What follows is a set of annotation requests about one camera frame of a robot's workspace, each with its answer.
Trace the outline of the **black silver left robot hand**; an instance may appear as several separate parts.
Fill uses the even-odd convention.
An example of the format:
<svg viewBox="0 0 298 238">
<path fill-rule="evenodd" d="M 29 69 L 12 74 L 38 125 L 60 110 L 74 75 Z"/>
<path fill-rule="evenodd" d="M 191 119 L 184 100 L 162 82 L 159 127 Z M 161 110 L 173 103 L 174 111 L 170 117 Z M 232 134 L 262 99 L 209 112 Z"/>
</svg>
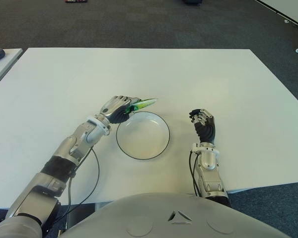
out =
<svg viewBox="0 0 298 238">
<path fill-rule="evenodd" d="M 127 113 L 126 110 L 139 101 L 140 99 L 137 97 L 114 96 L 103 105 L 100 114 L 111 124 L 123 123 L 130 118 L 130 113 Z"/>
</svg>

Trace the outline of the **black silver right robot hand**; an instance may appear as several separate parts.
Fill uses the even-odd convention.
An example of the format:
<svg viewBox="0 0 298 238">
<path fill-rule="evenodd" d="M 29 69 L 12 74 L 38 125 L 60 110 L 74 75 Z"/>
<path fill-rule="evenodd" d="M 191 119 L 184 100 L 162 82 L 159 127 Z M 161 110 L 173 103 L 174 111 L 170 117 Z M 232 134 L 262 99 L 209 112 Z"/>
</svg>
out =
<svg viewBox="0 0 298 238">
<path fill-rule="evenodd" d="M 200 142 L 213 144 L 216 135 L 213 115 L 206 109 L 194 109 L 189 113 L 189 118 L 194 124 Z"/>
</svg>

